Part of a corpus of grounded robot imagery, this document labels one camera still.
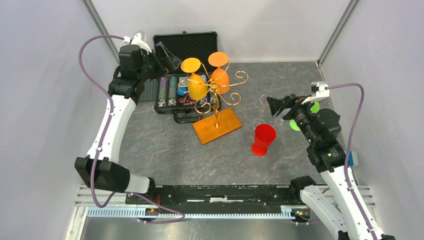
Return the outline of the yellow wine glass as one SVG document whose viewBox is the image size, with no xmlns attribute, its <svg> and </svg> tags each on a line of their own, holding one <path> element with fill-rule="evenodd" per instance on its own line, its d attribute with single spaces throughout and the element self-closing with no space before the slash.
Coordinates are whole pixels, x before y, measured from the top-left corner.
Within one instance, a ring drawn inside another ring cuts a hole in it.
<svg viewBox="0 0 424 240">
<path fill-rule="evenodd" d="M 189 74 L 187 80 L 188 95 L 192 100 L 198 101 L 207 95 L 208 89 L 204 79 L 196 73 L 201 67 L 201 61 L 195 57 L 186 58 L 181 63 L 181 70 Z"/>
</svg>

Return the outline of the red wine glass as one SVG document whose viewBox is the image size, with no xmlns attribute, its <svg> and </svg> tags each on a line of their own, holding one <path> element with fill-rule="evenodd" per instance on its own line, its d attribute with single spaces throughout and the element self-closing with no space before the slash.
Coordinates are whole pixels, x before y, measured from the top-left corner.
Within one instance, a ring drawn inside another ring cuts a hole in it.
<svg viewBox="0 0 424 240">
<path fill-rule="evenodd" d="M 276 137 L 277 132 L 271 125 L 259 124 L 254 130 L 254 142 L 251 145 L 252 153 L 258 157 L 265 156 Z"/>
</svg>

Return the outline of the clear wine glass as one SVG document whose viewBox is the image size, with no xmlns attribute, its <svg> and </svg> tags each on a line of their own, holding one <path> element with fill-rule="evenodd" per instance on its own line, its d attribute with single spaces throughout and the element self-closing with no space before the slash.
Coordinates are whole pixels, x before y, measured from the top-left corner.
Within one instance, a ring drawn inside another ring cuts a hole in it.
<svg viewBox="0 0 424 240">
<path fill-rule="evenodd" d="M 275 116 L 274 117 L 274 123 L 278 127 L 283 127 L 285 125 L 285 120 L 280 115 L 279 116 Z"/>
<path fill-rule="evenodd" d="M 252 127 L 256 129 L 261 124 L 269 124 L 270 107 L 267 101 L 268 95 L 261 95 L 259 103 L 256 105 L 257 110 L 254 112 L 254 119 L 252 120 Z"/>
</svg>

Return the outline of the clear wine glass front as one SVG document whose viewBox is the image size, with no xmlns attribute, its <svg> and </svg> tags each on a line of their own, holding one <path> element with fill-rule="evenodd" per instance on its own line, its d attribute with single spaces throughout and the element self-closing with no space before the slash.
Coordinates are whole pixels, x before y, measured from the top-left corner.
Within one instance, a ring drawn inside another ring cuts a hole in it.
<svg viewBox="0 0 424 240">
<path fill-rule="evenodd" d="M 267 101 L 268 95 L 261 95 L 259 103 L 256 105 L 257 110 L 254 112 L 254 119 L 252 120 L 252 127 L 256 129 L 261 124 L 269 124 L 270 107 Z"/>
</svg>

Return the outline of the clear wine glass back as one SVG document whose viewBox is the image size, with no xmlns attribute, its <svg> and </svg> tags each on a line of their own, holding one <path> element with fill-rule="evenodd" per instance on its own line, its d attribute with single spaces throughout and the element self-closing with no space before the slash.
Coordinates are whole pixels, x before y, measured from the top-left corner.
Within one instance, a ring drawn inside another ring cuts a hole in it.
<svg viewBox="0 0 424 240">
<path fill-rule="evenodd" d="M 275 116 L 274 117 L 274 123 L 278 127 L 283 127 L 285 125 L 285 120 L 280 115 L 279 116 Z"/>
</svg>

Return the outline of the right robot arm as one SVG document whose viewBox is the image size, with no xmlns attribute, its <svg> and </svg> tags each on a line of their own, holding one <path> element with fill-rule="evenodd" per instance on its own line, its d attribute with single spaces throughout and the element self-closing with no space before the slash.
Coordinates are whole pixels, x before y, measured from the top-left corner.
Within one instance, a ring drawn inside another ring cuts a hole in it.
<svg viewBox="0 0 424 240">
<path fill-rule="evenodd" d="M 311 164 L 321 175 L 336 204 L 332 204 L 308 175 L 291 180 L 289 199 L 306 204 L 325 225 L 335 240 L 393 240 L 374 220 L 346 163 L 346 151 L 337 140 L 340 116 L 332 109 L 311 110 L 314 105 L 305 96 L 290 94 L 284 98 L 266 98 L 271 115 L 293 120 L 309 146 Z"/>
</svg>

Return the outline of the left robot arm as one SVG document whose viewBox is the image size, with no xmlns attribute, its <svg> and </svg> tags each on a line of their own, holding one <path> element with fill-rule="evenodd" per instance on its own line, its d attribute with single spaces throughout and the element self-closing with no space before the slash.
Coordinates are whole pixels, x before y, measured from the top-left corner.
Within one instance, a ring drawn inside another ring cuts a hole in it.
<svg viewBox="0 0 424 240">
<path fill-rule="evenodd" d="M 94 143 L 74 167 L 87 187 L 116 193 L 138 193 L 145 204 L 153 203 L 157 190 L 152 179 L 131 173 L 119 164 L 119 155 L 128 121 L 149 79 L 173 73 L 181 60 L 162 43 L 148 52 L 140 43 L 127 44 L 118 53 L 119 66 L 106 93 L 106 110 Z"/>
</svg>

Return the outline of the orange wine glass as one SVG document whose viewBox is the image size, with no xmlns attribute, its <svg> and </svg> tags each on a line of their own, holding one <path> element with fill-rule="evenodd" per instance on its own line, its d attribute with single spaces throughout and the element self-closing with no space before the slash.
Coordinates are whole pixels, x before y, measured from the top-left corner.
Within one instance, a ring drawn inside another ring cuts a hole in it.
<svg viewBox="0 0 424 240">
<path fill-rule="evenodd" d="M 212 72 L 210 77 L 212 79 L 216 79 L 215 82 L 218 85 L 217 92 L 219 94 L 225 94 L 229 91 L 230 87 L 230 78 L 226 73 L 226 70 L 223 68 L 229 62 L 229 57 L 224 52 L 214 52 L 208 57 L 208 63 L 216 67 L 216 69 Z"/>
</svg>

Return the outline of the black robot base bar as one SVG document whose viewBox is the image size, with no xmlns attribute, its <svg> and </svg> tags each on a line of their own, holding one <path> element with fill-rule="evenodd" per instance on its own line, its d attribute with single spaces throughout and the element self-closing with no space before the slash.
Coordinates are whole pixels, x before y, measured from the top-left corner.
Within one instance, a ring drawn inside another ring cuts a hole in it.
<svg viewBox="0 0 424 240">
<path fill-rule="evenodd" d="M 184 214 L 277 214 L 299 204 L 287 185 L 158 185 L 151 201 Z"/>
</svg>

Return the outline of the green wine glass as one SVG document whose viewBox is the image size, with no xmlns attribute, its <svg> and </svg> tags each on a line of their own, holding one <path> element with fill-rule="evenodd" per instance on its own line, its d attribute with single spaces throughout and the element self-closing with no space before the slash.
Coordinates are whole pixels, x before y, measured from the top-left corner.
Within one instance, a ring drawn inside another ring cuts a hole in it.
<svg viewBox="0 0 424 240">
<path fill-rule="evenodd" d="M 312 114 L 316 114 L 320 110 L 320 103 L 315 102 L 309 110 Z M 295 122 L 294 119 L 291 119 L 289 121 L 289 125 L 293 130 L 298 131 L 298 132 L 301 131 L 300 127 L 297 125 L 297 123 Z"/>
</svg>

